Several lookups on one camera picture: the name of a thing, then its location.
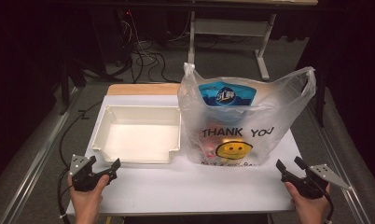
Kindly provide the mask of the black stand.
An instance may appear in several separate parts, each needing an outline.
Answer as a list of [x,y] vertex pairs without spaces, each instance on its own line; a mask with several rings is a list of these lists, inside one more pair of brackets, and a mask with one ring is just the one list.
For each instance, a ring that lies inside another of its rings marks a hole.
[[77,58],[66,58],[61,65],[62,115],[70,105],[69,81],[78,88],[86,86],[81,62]]
[[326,93],[326,73],[318,70],[315,72],[317,89],[316,89],[316,103],[315,103],[315,117],[321,127],[324,126],[324,106]]

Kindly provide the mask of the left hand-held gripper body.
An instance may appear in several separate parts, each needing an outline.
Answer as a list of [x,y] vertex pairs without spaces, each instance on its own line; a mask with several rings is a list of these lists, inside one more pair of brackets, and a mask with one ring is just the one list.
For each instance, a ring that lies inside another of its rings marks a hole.
[[93,190],[100,178],[94,173],[89,165],[90,157],[78,156],[74,154],[70,164],[70,176],[74,189],[77,191]]

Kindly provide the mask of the person's left hand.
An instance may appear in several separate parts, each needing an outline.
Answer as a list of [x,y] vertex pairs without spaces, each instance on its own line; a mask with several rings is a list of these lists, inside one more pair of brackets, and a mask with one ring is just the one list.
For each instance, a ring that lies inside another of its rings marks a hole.
[[96,187],[87,192],[75,190],[72,184],[72,177],[69,176],[68,185],[70,186],[70,198],[76,213],[76,224],[96,224],[98,220],[98,211],[102,202],[102,192],[108,184],[109,176],[103,175]]

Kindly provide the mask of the blue snack pouch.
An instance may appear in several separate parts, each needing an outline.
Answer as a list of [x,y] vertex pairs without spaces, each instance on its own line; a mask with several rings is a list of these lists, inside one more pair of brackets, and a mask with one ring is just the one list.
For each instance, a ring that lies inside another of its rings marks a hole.
[[244,110],[236,107],[250,106],[257,94],[255,88],[223,81],[201,84],[199,91],[212,110],[211,116],[228,122],[238,120]]

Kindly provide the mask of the white plastic bin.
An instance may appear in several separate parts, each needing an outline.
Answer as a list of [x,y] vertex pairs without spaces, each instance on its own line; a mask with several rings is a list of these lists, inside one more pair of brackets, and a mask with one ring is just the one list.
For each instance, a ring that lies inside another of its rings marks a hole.
[[177,106],[107,105],[91,148],[107,162],[169,163],[180,138]]

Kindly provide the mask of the aluminium rail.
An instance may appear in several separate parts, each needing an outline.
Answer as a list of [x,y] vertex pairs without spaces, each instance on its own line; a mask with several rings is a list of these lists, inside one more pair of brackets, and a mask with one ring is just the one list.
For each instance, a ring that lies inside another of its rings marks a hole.
[[304,150],[312,163],[327,163],[351,188],[331,188],[335,224],[375,224],[375,160],[367,158],[345,126],[332,102],[325,105],[323,117],[316,116],[315,105],[308,105],[306,117],[312,124],[318,153]]
[[82,88],[71,89],[68,93],[69,105],[64,105],[60,90],[54,92],[56,104],[1,174],[0,224],[14,223],[19,217],[51,154],[51,147],[70,115],[70,108],[82,92]]

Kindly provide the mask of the white board table cover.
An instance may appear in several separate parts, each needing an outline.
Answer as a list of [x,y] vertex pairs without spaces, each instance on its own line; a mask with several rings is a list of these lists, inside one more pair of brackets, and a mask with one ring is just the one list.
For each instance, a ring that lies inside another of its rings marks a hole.
[[123,162],[118,178],[103,193],[99,213],[104,216],[155,216],[271,213],[293,208],[275,163],[290,170],[299,150],[286,133],[270,158],[259,166],[200,165],[188,159],[186,136],[168,164]]

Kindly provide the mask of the person's right hand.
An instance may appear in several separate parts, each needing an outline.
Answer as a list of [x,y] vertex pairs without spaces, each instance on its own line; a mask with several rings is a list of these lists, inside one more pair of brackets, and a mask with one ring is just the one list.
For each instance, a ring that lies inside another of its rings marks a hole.
[[285,182],[285,188],[291,196],[291,203],[295,206],[298,224],[323,224],[325,211],[329,207],[325,197],[307,199],[301,196],[290,182]]

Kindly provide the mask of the grey metal desk frame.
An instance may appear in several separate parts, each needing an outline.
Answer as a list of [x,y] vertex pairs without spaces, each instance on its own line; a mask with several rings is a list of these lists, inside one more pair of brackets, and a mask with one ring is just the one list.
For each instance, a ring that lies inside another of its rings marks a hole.
[[[235,3],[237,5],[246,5],[247,7],[314,7],[318,0],[191,0],[196,3]],[[276,19],[277,13],[271,12],[267,19],[260,21],[248,21],[237,19],[204,19],[197,18],[196,11],[189,12],[189,49],[187,61],[195,63],[195,35],[235,35],[245,37],[260,37],[261,45],[254,49],[254,57],[261,78],[265,81],[270,79],[267,66],[264,61],[264,52],[271,36],[271,31]]]

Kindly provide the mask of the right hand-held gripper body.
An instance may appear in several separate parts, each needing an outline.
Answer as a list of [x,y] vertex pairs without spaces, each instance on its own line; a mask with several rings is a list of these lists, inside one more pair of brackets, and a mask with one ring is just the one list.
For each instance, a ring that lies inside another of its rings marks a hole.
[[287,173],[287,181],[292,183],[298,193],[307,199],[319,199],[325,195],[329,183],[350,190],[351,187],[326,164],[309,165],[304,168],[305,177]]

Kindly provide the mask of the clear plastic shopping bag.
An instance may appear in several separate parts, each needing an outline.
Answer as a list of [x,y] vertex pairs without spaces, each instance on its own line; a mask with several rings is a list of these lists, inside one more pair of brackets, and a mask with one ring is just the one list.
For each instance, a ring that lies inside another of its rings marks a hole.
[[[187,155],[198,164],[214,166],[260,165],[278,146],[292,123],[316,92],[314,69],[305,67],[271,83],[242,77],[205,79],[192,63],[184,64],[185,75],[177,98],[187,138]],[[255,88],[250,106],[228,122],[211,116],[199,86],[216,81]]]

